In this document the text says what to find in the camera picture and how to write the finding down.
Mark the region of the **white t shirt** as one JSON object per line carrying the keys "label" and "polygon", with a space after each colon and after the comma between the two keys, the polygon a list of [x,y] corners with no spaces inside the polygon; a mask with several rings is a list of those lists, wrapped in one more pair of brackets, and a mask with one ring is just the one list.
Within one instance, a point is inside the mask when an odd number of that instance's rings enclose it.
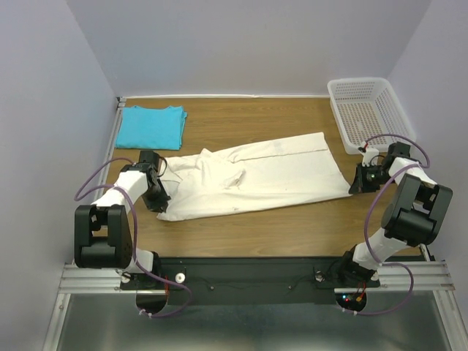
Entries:
{"label": "white t shirt", "polygon": [[167,158],[166,222],[264,211],[348,196],[321,132]]}

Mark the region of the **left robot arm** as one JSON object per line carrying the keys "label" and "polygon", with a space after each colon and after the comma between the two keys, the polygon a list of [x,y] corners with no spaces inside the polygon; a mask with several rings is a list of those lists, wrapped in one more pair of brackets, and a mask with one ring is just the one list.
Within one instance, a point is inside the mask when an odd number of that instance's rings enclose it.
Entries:
{"label": "left robot arm", "polygon": [[167,166],[154,151],[141,151],[138,162],[121,169],[114,184],[101,187],[106,192],[90,205],[79,205],[74,220],[74,261],[79,268],[116,268],[137,273],[147,288],[163,281],[159,255],[139,249],[135,203],[141,198],[146,208],[164,213],[170,196],[161,177]]}

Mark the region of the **white plastic basket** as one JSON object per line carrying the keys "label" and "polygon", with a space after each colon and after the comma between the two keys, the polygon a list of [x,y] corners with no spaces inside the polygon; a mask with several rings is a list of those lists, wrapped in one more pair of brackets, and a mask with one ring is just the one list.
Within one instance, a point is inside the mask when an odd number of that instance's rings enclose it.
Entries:
{"label": "white plastic basket", "polygon": [[365,140],[380,152],[404,136],[416,135],[391,84],[384,78],[343,78],[327,84],[330,105],[347,154]]}

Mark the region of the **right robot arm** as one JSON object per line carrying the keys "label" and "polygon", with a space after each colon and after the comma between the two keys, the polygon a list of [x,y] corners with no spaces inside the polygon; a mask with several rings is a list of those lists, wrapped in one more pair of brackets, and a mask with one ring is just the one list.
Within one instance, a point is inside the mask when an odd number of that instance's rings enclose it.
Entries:
{"label": "right robot arm", "polygon": [[453,191],[429,178],[425,172],[429,163],[412,158],[410,149],[410,145],[396,142],[382,155],[367,141],[359,146],[363,159],[356,166],[349,193],[382,195],[391,184],[396,185],[396,191],[376,233],[366,233],[363,243],[344,253],[336,268],[342,284],[369,282],[395,253],[429,245],[437,237]]}

